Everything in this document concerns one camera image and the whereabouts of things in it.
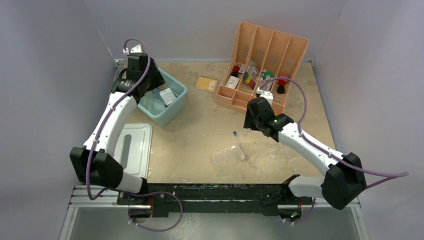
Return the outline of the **white zip pouch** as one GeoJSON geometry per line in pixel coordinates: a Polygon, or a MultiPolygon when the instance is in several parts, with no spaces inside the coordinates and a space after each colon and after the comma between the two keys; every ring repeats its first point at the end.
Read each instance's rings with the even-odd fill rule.
{"type": "Polygon", "coordinates": [[[167,87],[159,92],[160,97],[164,101],[166,106],[171,105],[176,99],[176,95],[171,90],[171,88],[167,87]]]}

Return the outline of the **clear plastic well plate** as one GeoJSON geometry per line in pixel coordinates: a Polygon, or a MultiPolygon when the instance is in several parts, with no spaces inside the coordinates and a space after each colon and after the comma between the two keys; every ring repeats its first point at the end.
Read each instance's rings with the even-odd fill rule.
{"type": "Polygon", "coordinates": [[[215,162],[220,172],[223,172],[228,167],[242,162],[245,159],[246,155],[237,143],[212,155],[212,160],[215,162]]]}

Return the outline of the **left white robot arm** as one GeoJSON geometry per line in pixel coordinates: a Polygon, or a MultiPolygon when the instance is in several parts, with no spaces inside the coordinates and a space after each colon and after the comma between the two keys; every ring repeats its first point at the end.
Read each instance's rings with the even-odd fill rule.
{"type": "Polygon", "coordinates": [[[70,151],[72,166],[81,183],[127,192],[138,205],[148,201],[146,178],[125,172],[114,155],[129,114],[147,92],[164,83],[154,59],[147,53],[127,56],[127,67],[113,82],[107,106],[95,130],[81,147],[70,151]]]}

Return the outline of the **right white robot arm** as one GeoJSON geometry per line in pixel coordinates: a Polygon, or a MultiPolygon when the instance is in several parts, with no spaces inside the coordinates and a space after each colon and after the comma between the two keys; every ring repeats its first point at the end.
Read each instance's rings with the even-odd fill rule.
{"type": "Polygon", "coordinates": [[[342,210],[367,188],[362,162],[356,154],[343,154],[319,142],[289,116],[276,115],[264,97],[247,103],[243,127],[262,132],[291,148],[322,174],[321,177],[294,175],[284,181],[280,196],[288,204],[300,197],[319,198],[342,210]]]}

